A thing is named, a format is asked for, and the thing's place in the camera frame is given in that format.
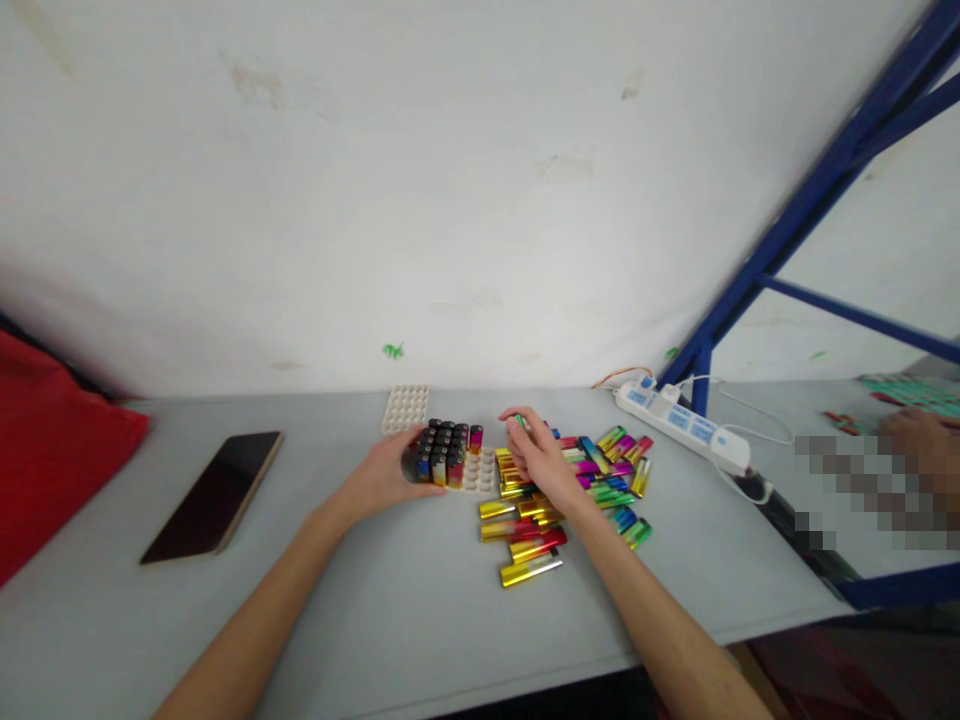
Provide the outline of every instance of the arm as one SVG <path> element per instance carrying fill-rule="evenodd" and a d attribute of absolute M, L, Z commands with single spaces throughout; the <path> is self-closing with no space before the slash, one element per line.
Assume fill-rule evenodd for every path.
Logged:
<path fill-rule="evenodd" d="M 519 426 L 519 413 L 530 427 Z M 553 435 L 530 408 L 500 417 L 523 477 L 531 478 L 569 521 L 613 598 L 667 708 L 681 720 L 770 718 L 753 688 L 710 636 L 627 547 L 580 487 Z"/>
<path fill-rule="evenodd" d="M 404 449 L 421 429 L 374 445 L 347 481 L 307 516 L 257 589 L 157 710 L 155 720 L 239 720 L 250 715 L 293 624 L 347 531 L 392 505 L 443 494 L 436 485 L 408 483 L 400 470 Z"/>

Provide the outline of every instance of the phone screen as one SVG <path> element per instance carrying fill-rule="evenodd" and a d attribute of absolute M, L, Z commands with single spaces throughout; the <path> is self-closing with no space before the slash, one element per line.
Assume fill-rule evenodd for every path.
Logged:
<path fill-rule="evenodd" d="M 280 438 L 279 432 L 228 438 L 140 564 L 206 555 L 226 545 L 273 459 Z"/>

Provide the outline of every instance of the red bag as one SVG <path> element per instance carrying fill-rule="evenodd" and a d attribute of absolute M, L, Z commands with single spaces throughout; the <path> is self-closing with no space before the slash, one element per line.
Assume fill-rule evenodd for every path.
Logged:
<path fill-rule="evenodd" d="M 0 332 L 0 586 L 123 467 L 148 420 Z"/>

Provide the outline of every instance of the blurred hand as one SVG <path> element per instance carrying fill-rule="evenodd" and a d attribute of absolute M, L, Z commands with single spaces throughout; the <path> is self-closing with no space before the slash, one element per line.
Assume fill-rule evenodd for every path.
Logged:
<path fill-rule="evenodd" d="M 513 416 L 517 414 L 526 420 L 529 430 L 516 421 Z M 504 410 L 499 419 L 507 422 L 507 449 L 517 463 L 520 477 L 533 480 L 564 515 L 575 503 L 587 498 L 573 468 L 563 457 L 560 443 L 537 413 L 528 407 L 514 407 Z"/>
<path fill-rule="evenodd" d="M 445 491 L 439 485 L 408 482 L 400 467 L 403 451 L 423 428 L 417 425 L 370 448 L 364 461 L 324 505 L 336 505 L 339 514 L 353 524 L 407 500 L 443 495 Z"/>
<path fill-rule="evenodd" d="M 903 455 L 907 472 L 920 476 L 920 488 L 935 496 L 935 505 L 960 515 L 960 420 L 906 408 L 880 421 L 880 435 Z"/>

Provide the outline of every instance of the blue metal frame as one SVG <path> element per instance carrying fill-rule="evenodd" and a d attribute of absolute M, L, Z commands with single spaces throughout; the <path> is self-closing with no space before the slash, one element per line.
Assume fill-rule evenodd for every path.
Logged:
<path fill-rule="evenodd" d="M 693 331 L 660 384 L 710 372 L 713 349 L 764 289 L 876 330 L 951 362 L 960 345 L 777 279 L 794 252 L 877 154 L 960 101 L 960 76 L 936 90 L 960 56 L 960 0 L 936 0 L 904 43 L 860 108 L 837 134 L 809 175 L 773 221 L 752 254 Z M 694 381 L 692 407 L 706 414 L 709 381 Z M 960 598 L 960 563 L 913 573 L 844 583 L 839 591 L 853 607 Z"/>

